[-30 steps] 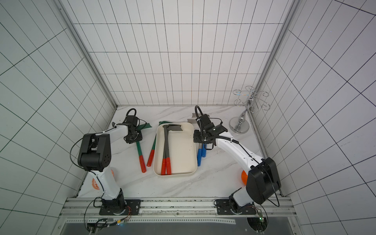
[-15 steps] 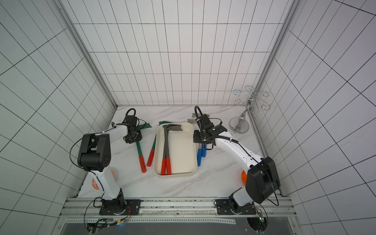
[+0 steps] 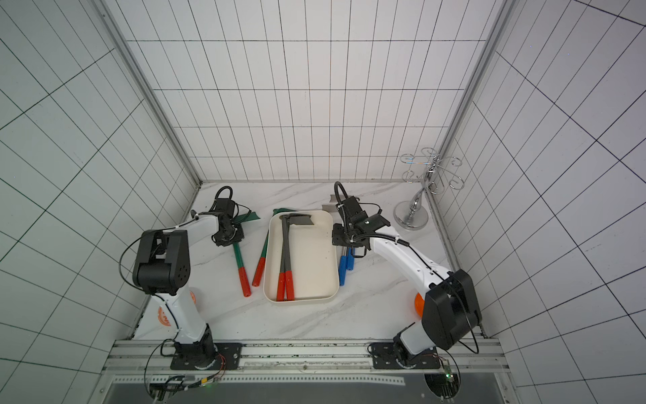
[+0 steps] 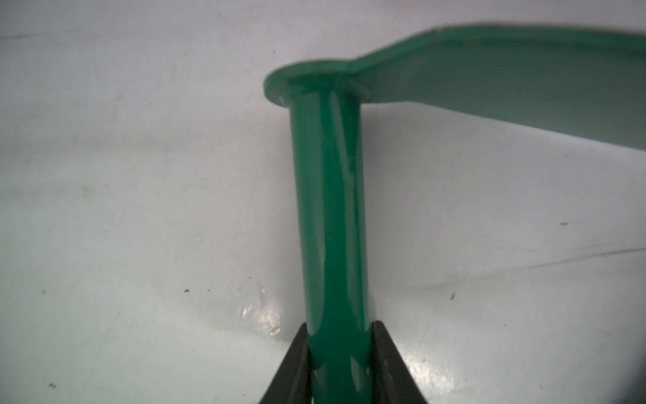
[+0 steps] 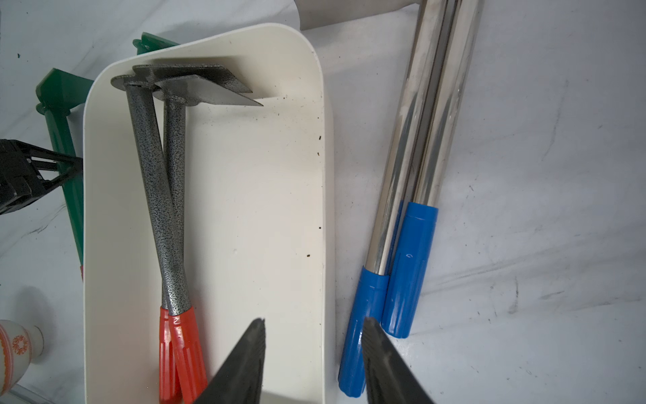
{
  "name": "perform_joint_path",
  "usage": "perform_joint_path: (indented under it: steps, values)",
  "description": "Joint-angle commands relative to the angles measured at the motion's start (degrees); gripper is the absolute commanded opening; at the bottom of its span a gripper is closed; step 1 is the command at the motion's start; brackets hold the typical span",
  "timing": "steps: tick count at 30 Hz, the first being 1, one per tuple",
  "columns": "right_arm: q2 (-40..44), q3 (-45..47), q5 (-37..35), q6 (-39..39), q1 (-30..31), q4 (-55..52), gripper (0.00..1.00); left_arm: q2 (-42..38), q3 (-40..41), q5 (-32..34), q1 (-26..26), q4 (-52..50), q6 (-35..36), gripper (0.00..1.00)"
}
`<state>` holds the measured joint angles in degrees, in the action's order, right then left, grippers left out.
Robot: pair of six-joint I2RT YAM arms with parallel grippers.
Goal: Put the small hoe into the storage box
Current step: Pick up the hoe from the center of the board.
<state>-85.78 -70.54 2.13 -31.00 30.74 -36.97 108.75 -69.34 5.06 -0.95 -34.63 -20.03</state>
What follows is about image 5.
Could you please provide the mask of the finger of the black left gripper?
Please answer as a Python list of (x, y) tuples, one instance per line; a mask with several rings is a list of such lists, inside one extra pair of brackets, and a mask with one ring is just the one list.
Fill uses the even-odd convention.
[(82, 158), (1, 140), (1, 214), (21, 210), (83, 171)]

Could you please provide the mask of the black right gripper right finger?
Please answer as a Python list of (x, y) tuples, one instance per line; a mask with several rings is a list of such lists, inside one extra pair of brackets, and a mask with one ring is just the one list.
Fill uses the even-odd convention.
[(368, 403), (434, 403), (376, 319), (364, 320), (361, 341)]

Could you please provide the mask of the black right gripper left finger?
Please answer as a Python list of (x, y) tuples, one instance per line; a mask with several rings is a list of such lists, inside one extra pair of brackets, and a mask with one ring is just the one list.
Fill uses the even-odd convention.
[(259, 403), (265, 353), (265, 321), (257, 318), (195, 403)]

